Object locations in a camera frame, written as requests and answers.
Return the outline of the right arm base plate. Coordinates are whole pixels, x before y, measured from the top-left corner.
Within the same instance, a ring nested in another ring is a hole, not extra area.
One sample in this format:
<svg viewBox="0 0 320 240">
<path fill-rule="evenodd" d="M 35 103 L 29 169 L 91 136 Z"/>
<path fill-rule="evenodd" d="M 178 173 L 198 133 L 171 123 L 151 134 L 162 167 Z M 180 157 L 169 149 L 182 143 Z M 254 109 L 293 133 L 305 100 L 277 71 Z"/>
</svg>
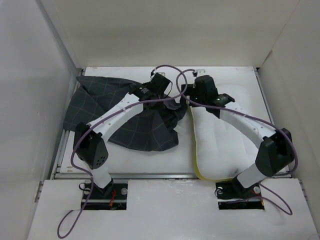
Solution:
<svg viewBox="0 0 320 240">
<path fill-rule="evenodd" d="M 259 183 L 242 188 L 232 180 L 215 183 L 215 196 L 219 210 L 264 210 Z"/>
</svg>

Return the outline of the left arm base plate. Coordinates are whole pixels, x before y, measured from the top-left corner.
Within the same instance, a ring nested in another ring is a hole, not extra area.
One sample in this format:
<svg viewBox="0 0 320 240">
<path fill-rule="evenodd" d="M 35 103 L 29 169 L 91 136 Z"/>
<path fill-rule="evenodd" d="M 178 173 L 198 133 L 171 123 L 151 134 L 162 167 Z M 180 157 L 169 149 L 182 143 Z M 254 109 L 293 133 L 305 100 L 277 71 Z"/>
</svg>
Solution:
<svg viewBox="0 0 320 240">
<path fill-rule="evenodd" d="M 94 186 L 84 210 L 126 210 L 127 196 L 128 182 L 112 182 L 107 186 L 107 190 Z"/>
</svg>

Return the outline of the dark grey checked pillowcase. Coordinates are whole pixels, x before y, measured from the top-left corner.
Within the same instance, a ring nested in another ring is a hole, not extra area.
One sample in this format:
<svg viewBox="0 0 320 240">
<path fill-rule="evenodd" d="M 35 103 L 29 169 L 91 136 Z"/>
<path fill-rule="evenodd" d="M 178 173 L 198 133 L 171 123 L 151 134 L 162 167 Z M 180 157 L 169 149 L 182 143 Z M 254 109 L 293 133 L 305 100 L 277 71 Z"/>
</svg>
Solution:
<svg viewBox="0 0 320 240">
<path fill-rule="evenodd" d="M 63 121 L 63 129 L 75 131 L 120 102 L 135 81 L 125 78 L 80 76 L 80 86 L 73 94 Z M 175 100 L 160 103 L 161 109 L 145 109 L 123 124 L 109 142 L 137 151 L 162 152 L 179 144 L 175 127 L 187 112 L 187 105 Z"/>
</svg>

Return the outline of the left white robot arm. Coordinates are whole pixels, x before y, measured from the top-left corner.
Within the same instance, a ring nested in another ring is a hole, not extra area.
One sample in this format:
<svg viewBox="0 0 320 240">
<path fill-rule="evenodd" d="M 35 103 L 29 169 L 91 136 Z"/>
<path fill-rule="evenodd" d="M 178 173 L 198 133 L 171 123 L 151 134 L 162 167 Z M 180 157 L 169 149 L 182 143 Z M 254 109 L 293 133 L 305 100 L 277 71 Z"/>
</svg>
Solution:
<svg viewBox="0 0 320 240">
<path fill-rule="evenodd" d="M 155 73 L 149 82 L 132 83 L 128 92 L 108 112 L 75 128 L 73 151 L 82 160 L 92 177 L 94 192 L 101 198 L 111 195 L 114 182 L 106 161 L 109 153 L 106 142 L 128 120 L 140 114 L 145 108 L 153 107 L 154 100 L 164 98 L 164 92 L 171 83 L 169 79 Z"/>
</svg>

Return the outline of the white pillow yellow edge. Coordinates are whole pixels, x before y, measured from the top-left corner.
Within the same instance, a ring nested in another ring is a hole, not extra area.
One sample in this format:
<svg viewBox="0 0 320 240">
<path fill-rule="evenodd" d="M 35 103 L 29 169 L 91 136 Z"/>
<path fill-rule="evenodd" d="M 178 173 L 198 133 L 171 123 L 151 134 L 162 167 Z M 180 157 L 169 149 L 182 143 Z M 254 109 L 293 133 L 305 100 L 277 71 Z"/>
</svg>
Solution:
<svg viewBox="0 0 320 240">
<path fill-rule="evenodd" d="M 257 83 L 221 83 L 218 92 L 233 97 L 240 112 L 269 121 L 264 99 Z M 218 119 L 204 107 L 190 107 L 193 120 L 193 167 L 196 176 L 205 181 L 233 178 L 250 167 L 258 149 L 231 124 Z"/>
</svg>

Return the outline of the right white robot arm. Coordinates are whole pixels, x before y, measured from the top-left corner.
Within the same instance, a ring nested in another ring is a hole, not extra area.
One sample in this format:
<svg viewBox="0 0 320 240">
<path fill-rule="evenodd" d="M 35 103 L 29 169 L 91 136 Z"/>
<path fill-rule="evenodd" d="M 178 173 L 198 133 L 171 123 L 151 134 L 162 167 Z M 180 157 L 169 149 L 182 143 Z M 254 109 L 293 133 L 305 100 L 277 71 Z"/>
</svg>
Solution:
<svg viewBox="0 0 320 240">
<path fill-rule="evenodd" d="M 199 179 L 227 181 L 241 198 L 296 159 L 287 129 L 251 116 L 232 96 L 220 93 L 211 76 L 201 75 L 181 91 L 180 102 L 191 110 Z"/>
</svg>

